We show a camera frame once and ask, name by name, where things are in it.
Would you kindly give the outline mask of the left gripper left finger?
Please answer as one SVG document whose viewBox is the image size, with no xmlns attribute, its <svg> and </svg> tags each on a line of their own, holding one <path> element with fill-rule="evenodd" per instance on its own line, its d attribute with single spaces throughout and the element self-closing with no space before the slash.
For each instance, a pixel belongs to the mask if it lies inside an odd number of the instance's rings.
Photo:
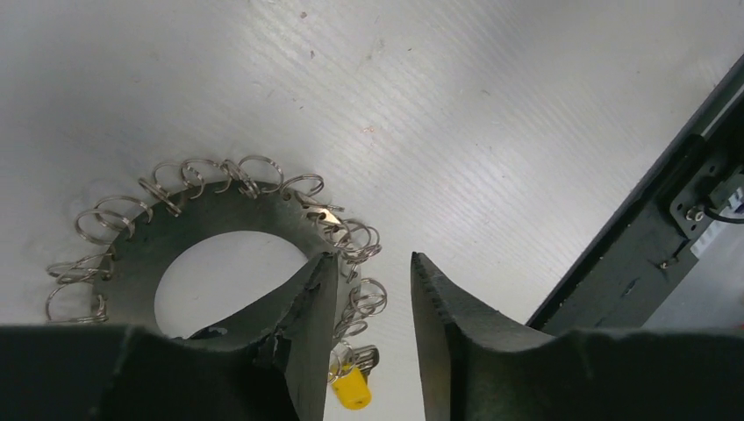
<svg viewBox="0 0 744 421">
<path fill-rule="evenodd" d="M 190 335 L 210 380 L 188 420 L 320 420 L 332 347 L 337 259 L 311 258 L 286 283 Z"/>
</svg>

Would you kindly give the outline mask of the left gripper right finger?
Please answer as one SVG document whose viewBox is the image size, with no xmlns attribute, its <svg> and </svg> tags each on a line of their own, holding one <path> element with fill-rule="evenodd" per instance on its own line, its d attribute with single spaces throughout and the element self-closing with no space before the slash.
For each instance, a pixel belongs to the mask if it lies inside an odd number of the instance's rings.
<svg viewBox="0 0 744 421">
<path fill-rule="evenodd" d="M 493 309 L 411 255 L 411 306 L 428 420 L 537 420 L 521 353 L 552 336 Z"/>
</svg>

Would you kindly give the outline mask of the metal disc with keyrings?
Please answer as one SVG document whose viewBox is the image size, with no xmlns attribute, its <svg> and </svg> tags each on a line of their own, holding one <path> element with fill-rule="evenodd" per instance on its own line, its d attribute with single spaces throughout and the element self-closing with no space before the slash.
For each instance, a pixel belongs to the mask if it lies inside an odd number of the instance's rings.
<svg viewBox="0 0 744 421">
<path fill-rule="evenodd" d="M 335 313 L 329 379 L 353 372 L 363 376 L 378 365 L 374 346 L 355 348 L 349 339 L 364 332 L 368 320 L 384 311 L 385 287 L 361 274 L 361 266 L 381 252 L 379 231 L 360 220 L 343 217 L 343 208 L 321 203 L 320 175 L 286 177 L 275 182 L 254 179 L 241 161 L 189 159 L 176 166 L 182 189 L 164 187 L 157 174 L 140 178 L 148 201 L 130 198 L 134 214 L 118 212 L 124 196 L 107 196 L 82 212 L 107 231 L 98 237 L 74 226 L 101 252 L 47 268 L 59 288 L 92 286 L 96 306 L 82 323 L 104 322 L 158 327 L 156 290 L 167 266 L 203 241 L 233 233 L 261 233 L 283 239 L 311 258 L 328 252 L 338 259 L 340 304 Z"/>
</svg>

